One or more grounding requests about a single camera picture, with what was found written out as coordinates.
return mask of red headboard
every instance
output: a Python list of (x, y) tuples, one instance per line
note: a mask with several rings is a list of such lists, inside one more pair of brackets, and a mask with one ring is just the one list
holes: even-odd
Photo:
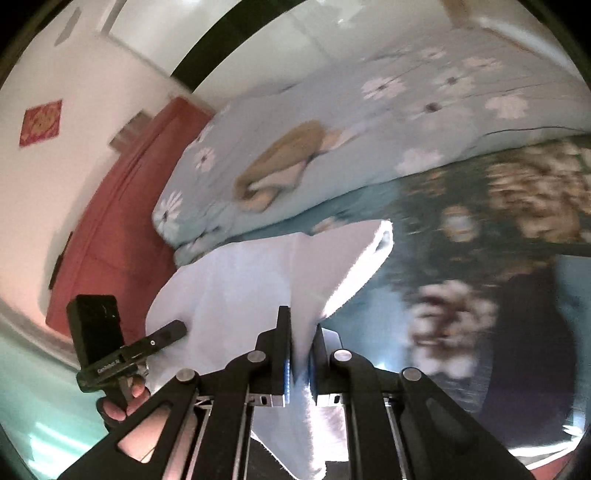
[(152, 210), (183, 150), (210, 118), (176, 98), (121, 154), (68, 243), (47, 325), (70, 336), (68, 302), (78, 294), (112, 294), (117, 298), (125, 342), (145, 335), (148, 309), (175, 272), (173, 250), (154, 230)]

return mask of white towel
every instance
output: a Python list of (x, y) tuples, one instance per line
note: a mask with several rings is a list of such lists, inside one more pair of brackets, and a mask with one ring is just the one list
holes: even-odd
[(220, 247), (180, 268), (146, 318), (150, 334), (183, 320), (187, 336), (150, 358), (148, 386), (164, 385), (181, 368), (220, 370), (254, 349), (275, 327), (280, 305), (291, 307), (293, 369), (290, 404), (258, 408), (253, 437), (300, 480), (320, 480), (325, 461), (346, 461), (344, 415), (313, 406), (306, 363), (318, 322), (334, 313), (376, 272), (392, 250), (392, 224), (351, 223), (315, 236), (304, 233)]

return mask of finger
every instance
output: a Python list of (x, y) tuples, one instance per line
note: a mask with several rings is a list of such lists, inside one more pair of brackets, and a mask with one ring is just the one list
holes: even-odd
[(116, 421), (124, 421), (125, 420), (125, 412), (121, 410), (117, 405), (113, 402), (107, 400), (106, 398), (103, 399), (101, 407), (105, 414)]
[(131, 394), (134, 396), (134, 398), (138, 398), (142, 393), (144, 393), (145, 388), (146, 383), (144, 377), (140, 375), (134, 375), (131, 384)]
[(134, 398), (129, 402), (127, 405), (127, 415), (132, 415), (138, 408), (140, 408), (150, 397), (150, 391), (147, 388), (144, 388), (142, 394)]

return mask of silver bolt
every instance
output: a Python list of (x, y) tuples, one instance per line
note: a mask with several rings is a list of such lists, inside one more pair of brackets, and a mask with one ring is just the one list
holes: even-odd
[(402, 376), (411, 382), (416, 382), (418, 380), (421, 380), (421, 377), (423, 375), (420, 370), (411, 367), (406, 368), (404, 372), (402, 372)]
[(335, 360), (338, 360), (339, 362), (348, 362), (353, 358), (351, 352), (344, 349), (337, 350), (333, 355), (335, 356)]
[(246, 358), (248, 358), (249, 362), (257, 364), (262, 362), (265, 358), (267, 358), (267, 356), (265, 355), (265, 352), (261, 352), (260, 350), (253, 350), (246, 356)]
[(195, 378), (195, 370), (183, 368), (177, 372), (177, 380), (181, 383), (188, 383)]

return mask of red wall decoration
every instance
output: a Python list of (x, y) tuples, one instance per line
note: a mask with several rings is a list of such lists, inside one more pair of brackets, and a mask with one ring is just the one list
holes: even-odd
[(25, 112), (22, 120), (20, 146), (57, 137), (60, 133), (61, 100), (35, 106)]

